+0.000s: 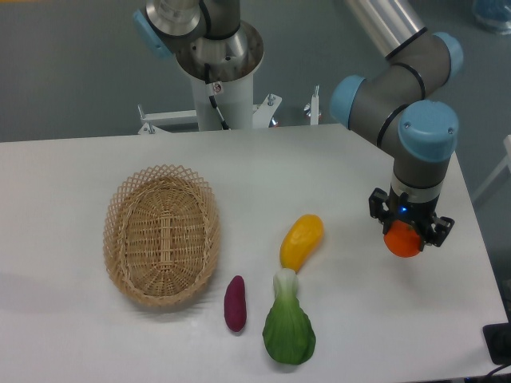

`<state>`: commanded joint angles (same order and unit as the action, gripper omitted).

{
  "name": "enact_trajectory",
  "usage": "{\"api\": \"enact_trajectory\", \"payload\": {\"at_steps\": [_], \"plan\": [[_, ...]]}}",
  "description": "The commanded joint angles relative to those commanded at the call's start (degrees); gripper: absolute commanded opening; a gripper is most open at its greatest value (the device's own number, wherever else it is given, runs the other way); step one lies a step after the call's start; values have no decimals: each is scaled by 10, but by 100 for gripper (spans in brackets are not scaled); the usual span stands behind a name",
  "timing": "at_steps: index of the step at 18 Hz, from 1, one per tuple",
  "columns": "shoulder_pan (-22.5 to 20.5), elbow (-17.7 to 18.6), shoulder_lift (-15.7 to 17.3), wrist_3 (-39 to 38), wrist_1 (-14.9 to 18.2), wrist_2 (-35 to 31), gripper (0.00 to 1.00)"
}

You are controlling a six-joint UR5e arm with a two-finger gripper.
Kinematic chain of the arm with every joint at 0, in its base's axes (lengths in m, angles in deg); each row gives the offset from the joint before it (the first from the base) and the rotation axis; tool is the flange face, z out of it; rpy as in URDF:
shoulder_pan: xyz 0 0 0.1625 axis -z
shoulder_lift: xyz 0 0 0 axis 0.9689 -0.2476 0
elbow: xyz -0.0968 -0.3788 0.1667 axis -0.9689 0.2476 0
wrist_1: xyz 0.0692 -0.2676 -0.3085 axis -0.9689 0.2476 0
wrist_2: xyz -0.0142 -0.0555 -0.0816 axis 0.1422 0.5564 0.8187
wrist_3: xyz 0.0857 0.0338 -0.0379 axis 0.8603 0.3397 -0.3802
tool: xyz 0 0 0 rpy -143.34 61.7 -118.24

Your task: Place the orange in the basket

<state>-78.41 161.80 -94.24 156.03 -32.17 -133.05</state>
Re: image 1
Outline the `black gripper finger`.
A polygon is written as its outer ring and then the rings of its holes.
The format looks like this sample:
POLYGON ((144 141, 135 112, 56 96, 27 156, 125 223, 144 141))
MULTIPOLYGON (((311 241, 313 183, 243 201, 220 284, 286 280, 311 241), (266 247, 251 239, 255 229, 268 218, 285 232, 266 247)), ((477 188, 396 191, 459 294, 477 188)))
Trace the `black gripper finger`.
POLYGON ((440 247, 450 231, 455 221, 450 217, 431 215, 418 224, 418 234, 421 238, 420 251, 426 246, 440 247))
POLYGON ((368 199, 370 217, 382 224, 382 233, 390 230, 395 216, 390 209, 390 196, 380 188, 375 188, 368 199))

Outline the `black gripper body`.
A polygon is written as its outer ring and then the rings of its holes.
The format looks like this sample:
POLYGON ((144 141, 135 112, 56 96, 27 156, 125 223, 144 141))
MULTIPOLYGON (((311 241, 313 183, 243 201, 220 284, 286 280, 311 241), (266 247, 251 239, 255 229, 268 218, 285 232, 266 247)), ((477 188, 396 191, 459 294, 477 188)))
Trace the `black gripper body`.
POLYGON ((390 193, 388 207, 390 212, 390 224, 401 221, 412 226, 417 233, 426 233, 434 222, 435 209, 438 197, 425 203, 414 203, 408 200, 408 195, 390 193))

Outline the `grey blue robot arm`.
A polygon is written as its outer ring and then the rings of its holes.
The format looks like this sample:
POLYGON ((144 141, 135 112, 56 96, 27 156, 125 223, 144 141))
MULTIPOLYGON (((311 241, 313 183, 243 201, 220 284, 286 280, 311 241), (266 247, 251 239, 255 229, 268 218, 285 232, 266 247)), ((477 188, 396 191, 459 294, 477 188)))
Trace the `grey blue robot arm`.
MULTIPOLYGON (((431 34, 406 1, 350 1, 348 6, 388 62, 375 79, 344 78, 331 115, 393 158, 390 189, 375 189, 370 215, 397 256, 440 246, 454 224, 436 214, 458 117, 430 94, 463 63, 459 42, 431 34)), ((145 44, 175 57, 191 81, 199 128, 254 128, 253 76, 263 59, 259 32, 240 17, 237 1, 149 1, 133 14, 145 44)))

